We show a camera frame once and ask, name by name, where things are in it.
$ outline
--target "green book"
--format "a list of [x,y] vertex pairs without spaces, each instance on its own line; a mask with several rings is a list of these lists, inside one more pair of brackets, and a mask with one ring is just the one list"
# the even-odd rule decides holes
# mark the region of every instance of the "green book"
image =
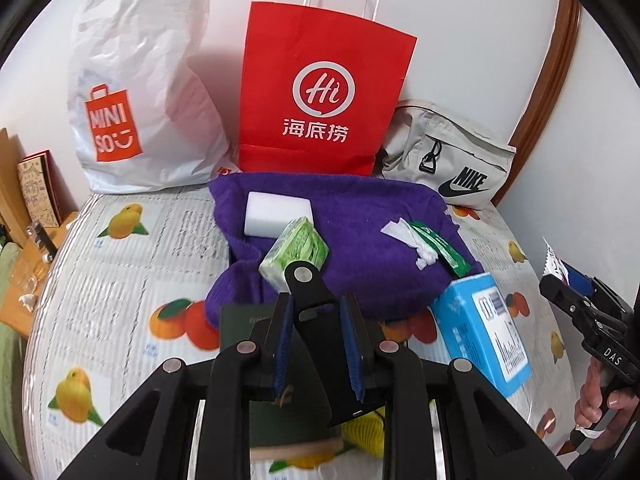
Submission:
[[[271,317],[274,308],[273,304],[225,305],[220,312],[220,348],[248,339],[254,324]],[[252,458],[286,460],[293,458],[292,453],[306,456],[339,450],[342,447],[340,427],[326,426],[331,411],[311,356],[295,328],[291,335],[285,384],[293,390],[286,396],[290,401],[282,406],[269,402],[249,403]]]

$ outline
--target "screw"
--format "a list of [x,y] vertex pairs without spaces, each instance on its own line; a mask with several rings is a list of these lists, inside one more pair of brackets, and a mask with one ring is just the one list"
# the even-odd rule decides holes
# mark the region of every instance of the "screw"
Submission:
[[311,278],[314,276],[313,273],[307,269],[306,267],[298,267],[293,271],[293,276],[299,282],[308,283],[311,281]]
[[241,354],[250,354],[255,350],[255,343],[253,341],[241,341],[236,346],[236,350]]
[[400,347],[398,346],[398,343],[396,343],[395,341],[385,339],[383,342],[380,343],[378,348],[380,348],[380,350],[382,350],[385,354],[394,354],[398,351]]
[[466,359],[459,358],[453,361],[453,367],[459,372],[470,372],[472,365]]
[[167,359],[164,363],[162,363],[162,370],[164,370],[168,374],[177,372],[180,368],[182,368],[182,363],[180,362],[180,359],[176,359],[175,357]]

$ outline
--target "human hand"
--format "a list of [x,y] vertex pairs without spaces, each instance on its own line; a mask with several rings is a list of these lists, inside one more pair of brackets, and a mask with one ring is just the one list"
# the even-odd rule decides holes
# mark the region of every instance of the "human hand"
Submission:
[[[602,418],[602,393],[600,375],[602,363],[592,357],[587,369],[587,378],[580,388],[580,399],[575,403],[574,419],[578,426],[588,428]],[[594,441],[591,449],[603,450],[613,446],[626,428],[638,405],[638,398],[630,389],[617,390],[610,394],[607,405],[618,410],[604,432]]]

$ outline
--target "book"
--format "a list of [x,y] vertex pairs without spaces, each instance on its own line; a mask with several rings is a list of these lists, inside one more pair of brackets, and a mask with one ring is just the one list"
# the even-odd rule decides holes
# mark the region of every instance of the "book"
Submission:
[[17,169],[31,221],[37,220],[43,227],[60,227],[62,216],[53,190],[49,152],[25,157],[18,163]]
[[[220,349],[248,339],[254,324],[273,315],[274,304],[225,305],[220,311]],[[249,446],[252,460],[288,460],[338,451],[340,427],[327,428],[331,411],[320,378],[302,338],[293,329],[282,406],[249,403]]]

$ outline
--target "green wrapper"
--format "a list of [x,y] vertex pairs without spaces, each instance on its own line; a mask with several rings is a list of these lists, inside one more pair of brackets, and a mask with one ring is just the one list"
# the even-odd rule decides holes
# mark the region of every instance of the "green wrapper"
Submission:
[[292,220],[269,250],[258,270],[277,292],[289,292],[284,269],[299,260],[321,269],[329,247],[306,217]]
[[471,270],[471,265],[436,231],[429,229],[422,222],[409,222],[408,224],[420,235],[420,238],[427,242],[434,251],[444,258],[449,264],[449,267],[451,267],[451,270],[453,270],[459,278],[462,278]]

